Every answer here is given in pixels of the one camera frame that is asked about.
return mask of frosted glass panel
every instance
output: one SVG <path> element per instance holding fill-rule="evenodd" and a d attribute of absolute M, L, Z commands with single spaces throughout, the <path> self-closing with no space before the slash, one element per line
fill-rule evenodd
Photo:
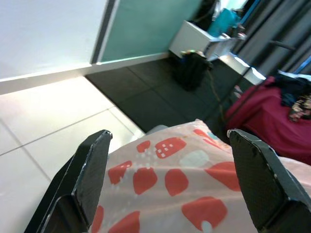
<path fill-rule="evenodd" d="M 121 0 L 102 61 L 166 52 L 201 0 Z"/>

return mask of baseboard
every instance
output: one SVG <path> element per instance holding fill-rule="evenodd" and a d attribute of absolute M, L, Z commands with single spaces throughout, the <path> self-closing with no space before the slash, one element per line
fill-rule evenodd
<path fill-rule="evenodd" d="M 128 67 L 140 63 L 151 62 L 167 58 L 168 52 L 157 53 L 139 57 L 131 57 L 126 59 L 120 59 L 110 62 L 97 63 L 95 65 L 83 64 L 78 68 L 69 68 L 63 70 L 56 70 L 49 73 L 36 73 L 29 75 L 22 75 L 12 78 L 0 79 L 0 95 L 7 93 L 20 91 L 36 86 L 46 85 L 62 81 L 65 79 L 76 78 L 79 76 L 85 76 L 87 74 L 102 72 L 111 69 L 117 69 L 122 67 Z"/>

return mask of white cabinet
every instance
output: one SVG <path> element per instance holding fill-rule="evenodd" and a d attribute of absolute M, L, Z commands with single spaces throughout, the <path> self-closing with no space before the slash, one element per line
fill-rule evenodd
<path fill-rule="evenodd" d="M 170 46 L 170 51 L 181 57 L 181 51 L 198 50 L 205 51 L 209 46 L 206 57 L 209 61 L 229 53 L 236 39 L 223 34 L 213 37 L 192 23 L 184 21 Z"/>

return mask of white tile floor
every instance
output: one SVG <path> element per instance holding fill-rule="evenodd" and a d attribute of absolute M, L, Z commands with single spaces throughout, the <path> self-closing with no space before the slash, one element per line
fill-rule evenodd
<path fill-rule="evenodd" d="M 84 77 L 0 96 L 0 229 L 23 232 L 56 172 L 90 134 L 109 152 L 144 136 Z"/>

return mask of red strawberry pattern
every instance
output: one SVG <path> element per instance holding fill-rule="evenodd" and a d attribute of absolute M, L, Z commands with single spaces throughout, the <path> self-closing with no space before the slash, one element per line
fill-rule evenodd
<path fill-rule="evenodd" d="M 195 132 L 197 135 L 199 135 L 199 136 L 202 136 L 202 137 L 206 137 L 206 138 L 203 138 L 203 141 L 205 141 L 206 143 L 208 143 L 208 144 L 210 144 L 210 145 L 212 145 L 212 146 L 214 146 L 214 147 L 217 147 L 218 149 L 221 149 L 221 150 L 223 150 L 220 146 L 218 146 L 216 143 L 215 143 L 215 141 L 214 141 L 214 139 L 212 139 L 210 136 L 208 136 L 205 132 L 203 132 L 202 130 L 200 130 L 200 129 L 195 129 L 195 130 L 193 130 L 193 132 Z"/>
<path fill-rule="evenodd" d="M 151 142 L 148 141 L 144 141 L 142 143 L 140 143 L 139 145 L 137 145 L 136 149 L 139 153 L 144 153 L 145 150 L 147 150 L 151 145 Z"/>
<path fill-rule="evenodd" d="M 123 164 L 117 165 L 108 171 L 108 176 L 112 184 L 118 184 L 121 178 L 124 177 L 126 170 L 132 166 L 132 161 L 126 161 Z"/>
<path fill-rule="evenodd" d="M 180 169 L 171 169 L 165 175 L 165 187 L 171 197 L 182 193 L 188 185 L 189 181 Z"/>
<path fill-rule="evenodd" d="M 137 195 L 140 195 L 152 188 L 156 182 L 157 176 L 152 167 L 149 169 L 146 167 L 140 168 L 133 175 L 134 191 Z"/>
<path fill-rule="evenodd" d="M 156 144 L 156 155 L 165 159 L 177 153 L 186 146 L 186 142 L 179 137 L 171 137 Z"/>
<path fill-rule="evenodd" d="M 200 129 L 195 129 L 195 130 L 193 130 L 197 135 L 199 135 L 199 136 L 202 136 L 202 137 L 208 137 L 208 135 L 205 133 L 205 132 L 203 132 L 202 130 L 200 130 Z"/>
<path fill-rule="evenodd" d="M 209 222 L 213 229 L 227 215 L 227 208 L 224 203 L 213 197 L 203 197 L 184 204 L 181 207 L 183 215 L 200 231 L 202 222 Z"/>
<path fill-rule="evenodd" d="M 99 205 L 96 209 L 93 224 L 92 224 L 92 233 L 97 233 L 101 228 L 102 222 L 104 219 L 104 208 Z"/>
<path fill-rule="evenodd" d="M 233 191 L 241 191 L 234 162 L 218 163 L 205 171 L 229 189 Z"/>
<path fill-rule="evenodd" d="M 134 211 L 110 228 L 108 233 L 139 233 L 140 211 Z"/>

